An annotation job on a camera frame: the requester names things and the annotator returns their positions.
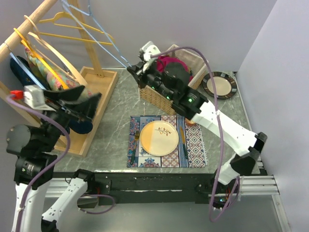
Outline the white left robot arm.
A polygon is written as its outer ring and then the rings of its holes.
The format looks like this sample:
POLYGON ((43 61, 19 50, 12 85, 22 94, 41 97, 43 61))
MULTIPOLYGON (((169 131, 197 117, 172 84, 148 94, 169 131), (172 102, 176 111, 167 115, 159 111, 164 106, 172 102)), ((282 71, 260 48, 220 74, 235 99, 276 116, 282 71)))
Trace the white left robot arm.
POLYGON ((49 91, 31 85, 7 96, 10 104, 41 118, 39 127, 20 124, 7 133, 6 151, 17 156, 14 232, 57 232, 61 216, 76 206, 81 196, 98 191, 95 174, 79 169, 52 208, 43 211, 54 166, 60 161, 59 156, 51 153, 56 142, 60 136, 70 141, 66 128, 72 119, 91 121, 101 99, 100 93, 82 99, 83 91, 84 86, 49 91))

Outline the orange plastic hanger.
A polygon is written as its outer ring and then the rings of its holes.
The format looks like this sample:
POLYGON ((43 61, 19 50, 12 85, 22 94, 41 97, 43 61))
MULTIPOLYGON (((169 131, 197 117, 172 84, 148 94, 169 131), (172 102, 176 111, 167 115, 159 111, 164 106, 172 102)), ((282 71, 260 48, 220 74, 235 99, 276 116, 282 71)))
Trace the orange plastic hanger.
POLYGON ((53 74, 56 80, 61 84, 64 89, 69 89, 69 87, 65 84, 65 82, 60 78, 60 76, 49 66, 49 64, 31 47, 30 43, 26 40, 26 38, 16 29, 14 31, 20 36, 21 43, 28 48, 33 55, 41 61, 41 63, 53 74))

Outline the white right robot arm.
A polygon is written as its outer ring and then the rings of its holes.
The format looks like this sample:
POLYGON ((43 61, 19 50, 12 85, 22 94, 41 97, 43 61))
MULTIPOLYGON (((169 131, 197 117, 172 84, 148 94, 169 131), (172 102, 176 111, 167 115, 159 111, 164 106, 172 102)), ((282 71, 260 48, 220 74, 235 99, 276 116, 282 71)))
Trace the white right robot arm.
POLYGON ((172 109, 179 115, 205 127, 228 144, 235 154, 220 165, 211 181, 214 191, 220 193, 239 176, 249 176, 267 141, 263 132, 252 132, 226 116, 203 94, 189 87, 190 73, 177 62, 168 64, 162 72, 156 64, 139 62, 127 67, 139 88, 149 86, 172 102, 172 109))

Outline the pastel floral skirt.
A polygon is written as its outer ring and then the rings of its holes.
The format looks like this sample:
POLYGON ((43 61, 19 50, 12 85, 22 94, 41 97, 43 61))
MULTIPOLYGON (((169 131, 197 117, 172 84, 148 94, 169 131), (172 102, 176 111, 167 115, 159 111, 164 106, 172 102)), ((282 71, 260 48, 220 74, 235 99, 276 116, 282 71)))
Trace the pastel floral skirt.
MULTIPOLYGON (((64 90, 61 82, 55 77, 55 75, 31 52, 30 49, 25 47, 26 60, 29 65, 30 70, 36 76, 36 78, 43 84, 47 85, 47 89, 52 91, 64 90)), ((58 77, 66 84, 68 88, 75 88, 80 86, 80 84, 61 71, 55 65, 46 63, 51 67, 51 69, 58 75, 58 77)))

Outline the magenta pleated skirt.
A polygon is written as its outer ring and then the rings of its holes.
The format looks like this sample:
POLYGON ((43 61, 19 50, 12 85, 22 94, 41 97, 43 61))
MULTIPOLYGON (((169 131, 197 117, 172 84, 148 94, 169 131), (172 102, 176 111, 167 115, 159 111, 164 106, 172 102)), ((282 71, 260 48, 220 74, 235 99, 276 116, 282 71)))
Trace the magenta pleated skirt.
POLYGON ((157 62, 156 62, 156 67, 157 67, 157 70, 162 73, 164 68, 170 64, 170 63, 173 63, 173 62, 176 62, 176 63, 180 63, 182 64, 182 66, 184 67, 184 69, 190 73, 190 78, 189 78, 189 81, 191 82, 191 80, 193 79, 193 74, 192 74, 192 71, 191 69, 181 60, 179 60, 178 58, 176 57, 171 57, 169 55, 165 55, 165 56, 159 56, 157 58, 157 62))

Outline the yellow plastic hanger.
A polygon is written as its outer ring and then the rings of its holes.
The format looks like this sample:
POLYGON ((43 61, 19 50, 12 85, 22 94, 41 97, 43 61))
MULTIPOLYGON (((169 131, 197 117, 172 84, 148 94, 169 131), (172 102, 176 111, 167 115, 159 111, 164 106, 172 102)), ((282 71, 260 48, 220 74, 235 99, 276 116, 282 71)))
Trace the yellow plastic hanger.
MULTIPOLYGON (((69 13, 58 12, 52 18, 40 20, 39 24, 52 23, 53 25, 58 26, 58 27, 77 29, 77 30, 82 30, 83 32, 85 32, 85 29, 90 29, 90 30, 93 30, 93 31, 101 33, 101 34, 105 34, 107 36, 109 42, 98 41, 98 43, 100 45, 113 45, 114 38, 110 34, 105 33, 105 32, 103 32, 103 31, 101 31, 97 28, 94 28, 94 27, 92 27, 88 24, 82 23, 82 22, 81 22, 81 25, 83 27, 81 27, 78 23, 77 23, 78 26, 71 26, 71 25, 57 23, 58 20, 63 19, 63 18, 74 20, 73 17, 69 13)), ((65 35, 60 35, 60 34, 52 34, 52 33, 47 33, 47 32, 41 32, 41 34, 45 35, 45 36, 55 37, 55 38, 61 38, 61 39, 67 39, 67 40, 73 40, 73 41, 81 41, 81 42, 87 42, 87 43, 95 43, 94 39, 92 39, 92 40, 91 39, 83 39, 83 38, 65 36, 65 35)))

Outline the blue wire hanger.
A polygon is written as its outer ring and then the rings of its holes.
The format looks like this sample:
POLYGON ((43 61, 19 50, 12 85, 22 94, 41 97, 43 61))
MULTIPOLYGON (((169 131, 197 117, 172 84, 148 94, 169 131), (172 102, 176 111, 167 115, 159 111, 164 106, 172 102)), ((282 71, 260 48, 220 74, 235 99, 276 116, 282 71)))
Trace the blue wire hanger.
MULTIPOLYGON (((87 8, 84 10, 81 7, 77 6, 77 3, 69 3, 68 0, 61 0, 61 5, 64 8, 65 12, 69 13, 74 21, 78 23, 81 27, 82 20, 78 19, 77 16, 73 15, 73 12, 80 13, 81 16, 85 16, 86 18, 90 19, 90 22, 93 23, 93 25, 90 25, 94 28, 97 28, 105 33, 107 31, 103 28, 103 26, 98 22, 96 19, 94 12, 92 10, 92 4, 90 0, 86 1, 87 8)), ((125 58, 125 56, 122 54, 118 46, 116 45, 115 41, 113 42, 113 45, 100 45, 98 41, 102 42, 109 42, 107 36, 105 34, 101 34, 98 32, 95 32, 90 29, 85 29, 86 35, 88 35, 89 39, 94 39, 95 44, 97 44, 103 51, 105 51, 112 59, 114 59, 118 64, 120 64, 120 67, 127 68, 130 66, 129 61, 125 58)))

